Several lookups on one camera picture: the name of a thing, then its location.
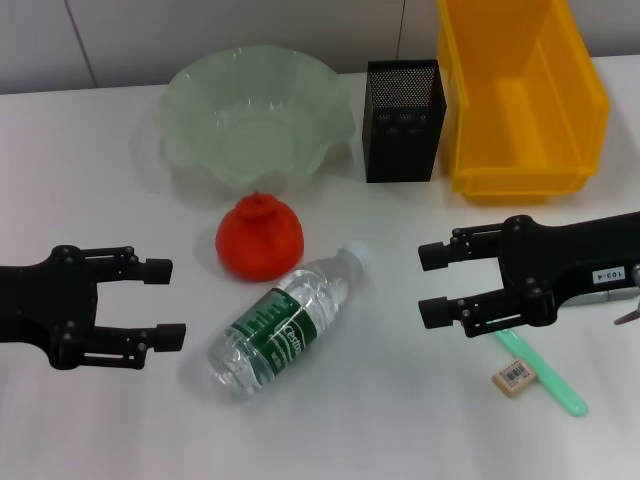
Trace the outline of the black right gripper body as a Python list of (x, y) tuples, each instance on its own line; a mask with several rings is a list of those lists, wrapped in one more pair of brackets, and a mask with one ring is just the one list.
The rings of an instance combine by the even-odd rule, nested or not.
[(502, 226), (498, 261), (505, 289), (518, 299), (521, 321), (547, 326), (569, 299), (634, 286), (639, 214), (564, 226), (510, 217)]

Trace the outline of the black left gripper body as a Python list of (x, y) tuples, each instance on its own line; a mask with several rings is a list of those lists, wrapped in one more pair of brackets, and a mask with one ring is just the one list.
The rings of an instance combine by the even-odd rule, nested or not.
[(42, 350), (57, 370), (84, 364), (95, 326), (97, 286), (88, 252), (55, 247), (44, 261), (1, 268), (1, 341)]

